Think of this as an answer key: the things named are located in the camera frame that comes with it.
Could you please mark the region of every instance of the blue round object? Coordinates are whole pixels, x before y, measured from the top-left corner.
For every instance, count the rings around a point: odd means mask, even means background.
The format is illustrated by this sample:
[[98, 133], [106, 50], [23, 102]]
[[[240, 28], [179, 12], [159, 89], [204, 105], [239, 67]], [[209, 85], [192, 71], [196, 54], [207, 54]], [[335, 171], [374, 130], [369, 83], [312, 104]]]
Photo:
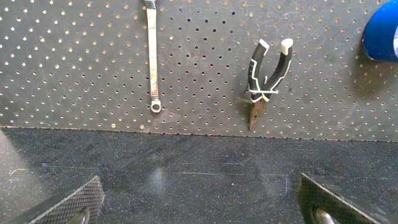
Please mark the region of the blue round object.
[[385, 3], [371, 18], [364, 32], [364, 48], [375, 60], [398, 62], [398, 2]]

